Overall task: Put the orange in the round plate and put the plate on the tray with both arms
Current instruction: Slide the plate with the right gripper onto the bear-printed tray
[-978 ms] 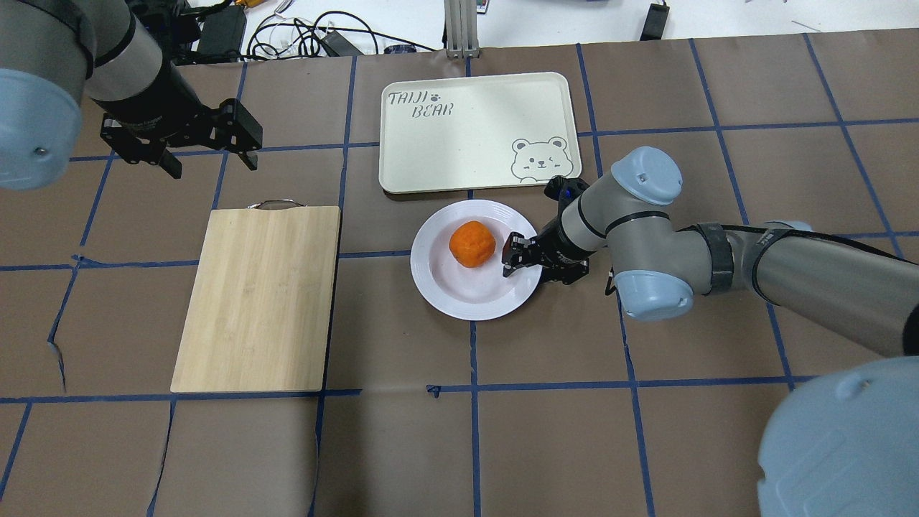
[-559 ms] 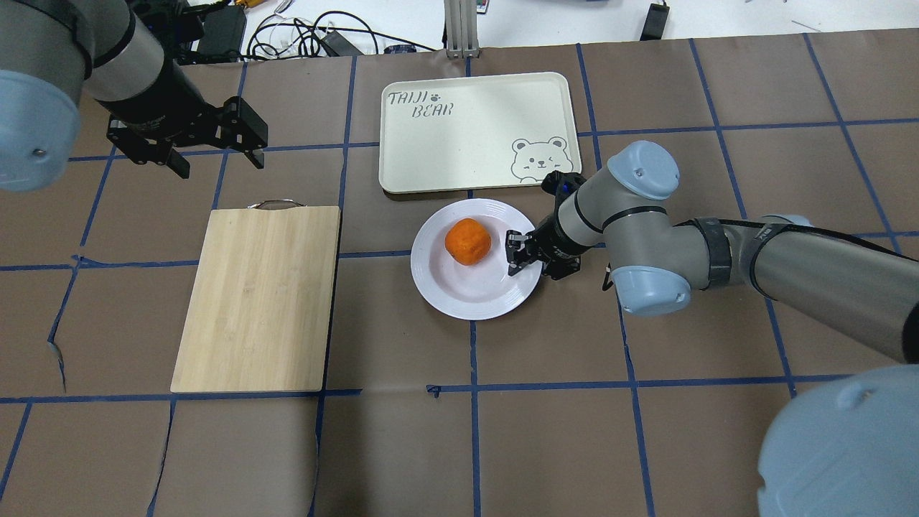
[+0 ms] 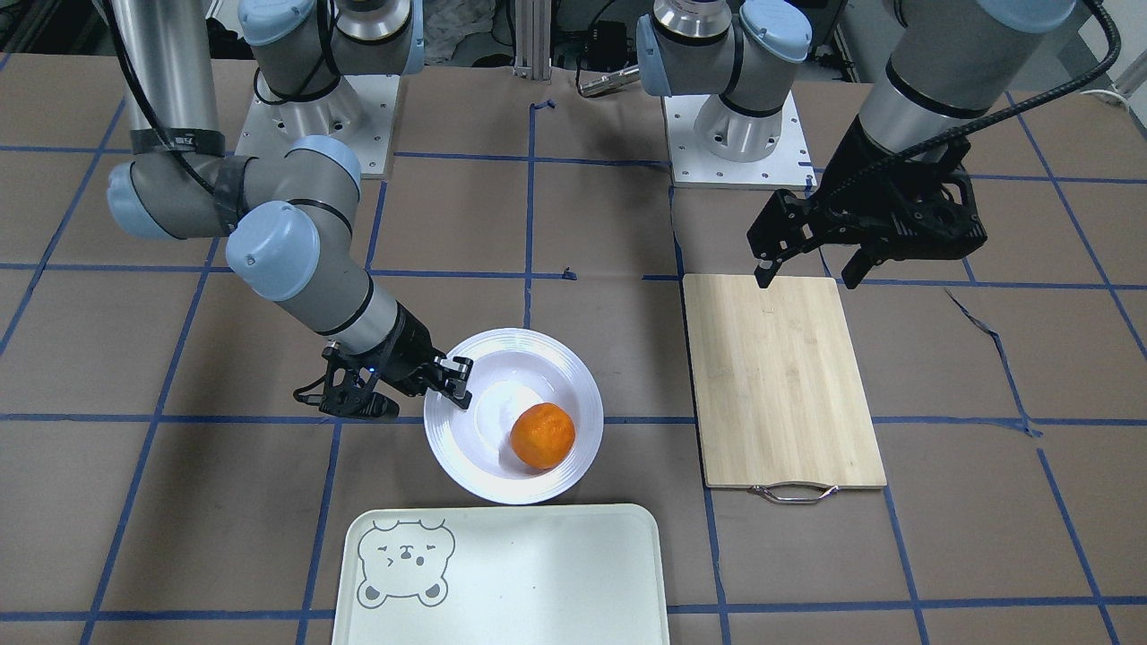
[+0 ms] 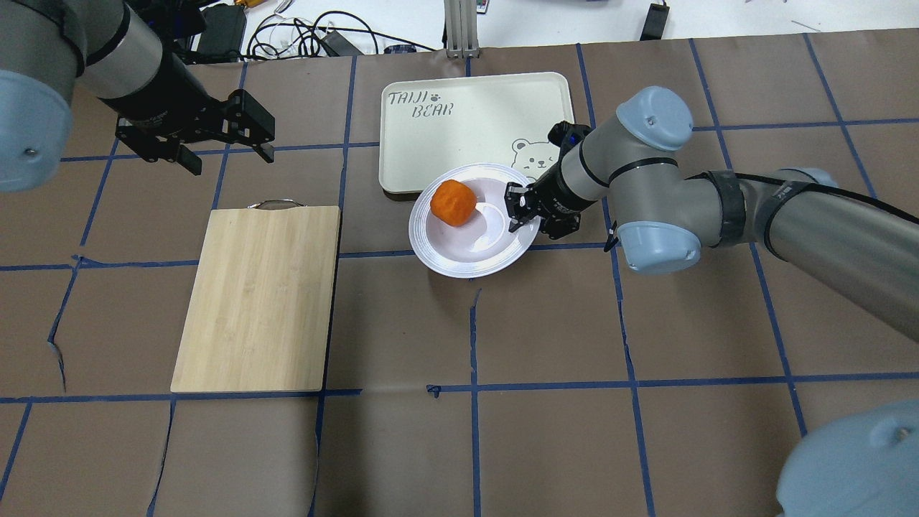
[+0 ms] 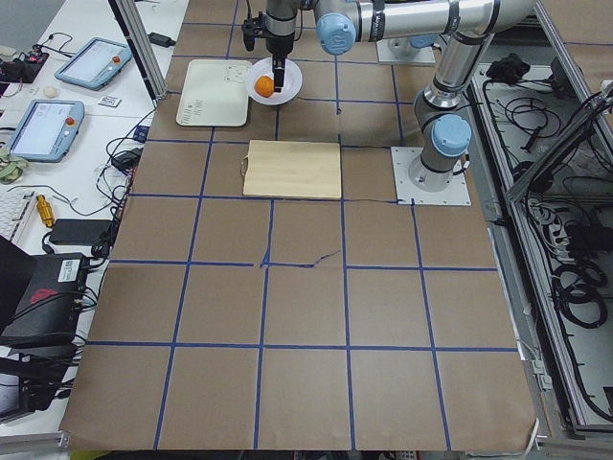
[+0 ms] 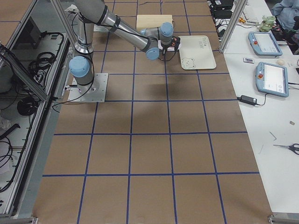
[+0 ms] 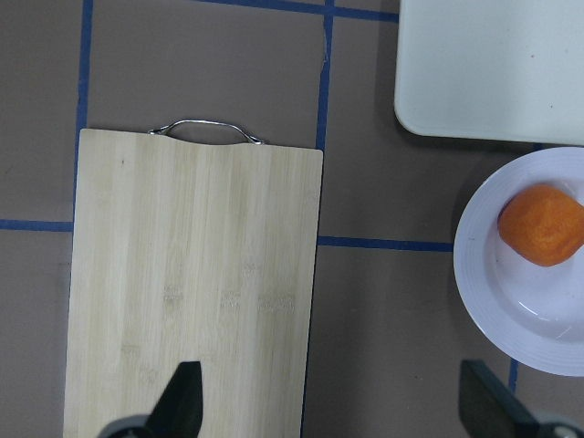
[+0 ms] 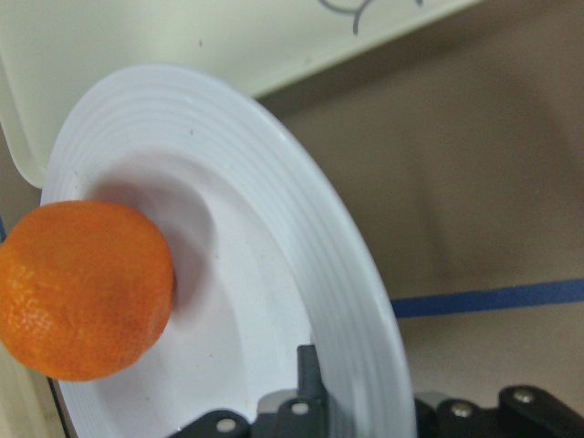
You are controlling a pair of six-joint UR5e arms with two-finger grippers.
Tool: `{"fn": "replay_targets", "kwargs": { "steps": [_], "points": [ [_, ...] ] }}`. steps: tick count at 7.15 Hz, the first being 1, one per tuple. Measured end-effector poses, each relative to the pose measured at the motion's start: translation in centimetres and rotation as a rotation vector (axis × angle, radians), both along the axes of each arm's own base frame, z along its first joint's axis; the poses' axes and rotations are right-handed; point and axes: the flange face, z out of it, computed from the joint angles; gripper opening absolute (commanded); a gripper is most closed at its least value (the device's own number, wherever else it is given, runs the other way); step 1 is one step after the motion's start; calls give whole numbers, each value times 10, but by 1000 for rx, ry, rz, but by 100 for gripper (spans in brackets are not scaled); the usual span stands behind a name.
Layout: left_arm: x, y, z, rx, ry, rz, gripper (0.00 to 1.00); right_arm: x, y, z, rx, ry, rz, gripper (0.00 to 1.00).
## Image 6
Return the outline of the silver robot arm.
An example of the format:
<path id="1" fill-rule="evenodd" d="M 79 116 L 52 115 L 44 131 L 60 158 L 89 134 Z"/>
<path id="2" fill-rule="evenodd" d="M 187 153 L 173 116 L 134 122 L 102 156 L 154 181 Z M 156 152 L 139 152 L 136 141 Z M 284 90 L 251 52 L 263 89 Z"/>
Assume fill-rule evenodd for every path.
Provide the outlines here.
<path id="1" fill-rule="evenodd" d="M 173 36 L 173 25 L 169 22 L 138 32 L 118 15 L 110 12 L 102 0 L 77 0 L 75 5 L 78 9 L 78 34 L 74 45 L 76 54 L 69 62 L 69 68 L 80 92 L 89 90 L 94 84 L 94 25 L 103 26 L 128 41 L 144 52 L 149 60 L 158 59 L 169 47 L 178 50 L 180 38 Z"/>

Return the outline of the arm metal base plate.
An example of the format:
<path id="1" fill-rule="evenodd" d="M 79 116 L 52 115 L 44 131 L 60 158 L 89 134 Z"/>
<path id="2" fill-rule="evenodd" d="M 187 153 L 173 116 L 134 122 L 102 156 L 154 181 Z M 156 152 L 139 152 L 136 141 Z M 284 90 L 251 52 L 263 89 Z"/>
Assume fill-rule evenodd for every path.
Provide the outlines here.
<path id="1" fill-rule="evenodd" d="M 107 83 L 108 73 L 96 73 L 93 84 L 87 86 L 78 85 L 75 78 L 73 78 L 72 85 L 75 85 L 75 87 L 70 88 L 68 101 L 71 103 L 104 103 Z"/>
<path id="2" fill-rule="evenodd" d="M 94 25 L 93 31 L 98 32 L 98 33 L 107 33 L 107 32 L 109 32 L 109 30 L 106 27 L 98 26 L 98 25 Z"/>

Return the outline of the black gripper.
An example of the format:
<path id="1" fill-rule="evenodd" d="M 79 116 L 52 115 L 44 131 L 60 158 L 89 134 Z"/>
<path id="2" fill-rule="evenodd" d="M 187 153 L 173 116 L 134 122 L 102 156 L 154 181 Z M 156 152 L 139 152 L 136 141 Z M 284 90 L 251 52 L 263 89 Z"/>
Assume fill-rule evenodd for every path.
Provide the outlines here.
<path id="1" fill-rule="evenodd" d="M 161 40 L 158 40 L 158 48 L 160 50 L 162 50 L 163 52 L 166 52 L 166 51 L 177 51 L 179 50 L 181 47 L 181 42 L 180 42 L 180 38 L 179 37 L 173 37 L 171 39 L 171 42 L 168 43 L 168 44 L 164 44 L 162 43 Z"/>

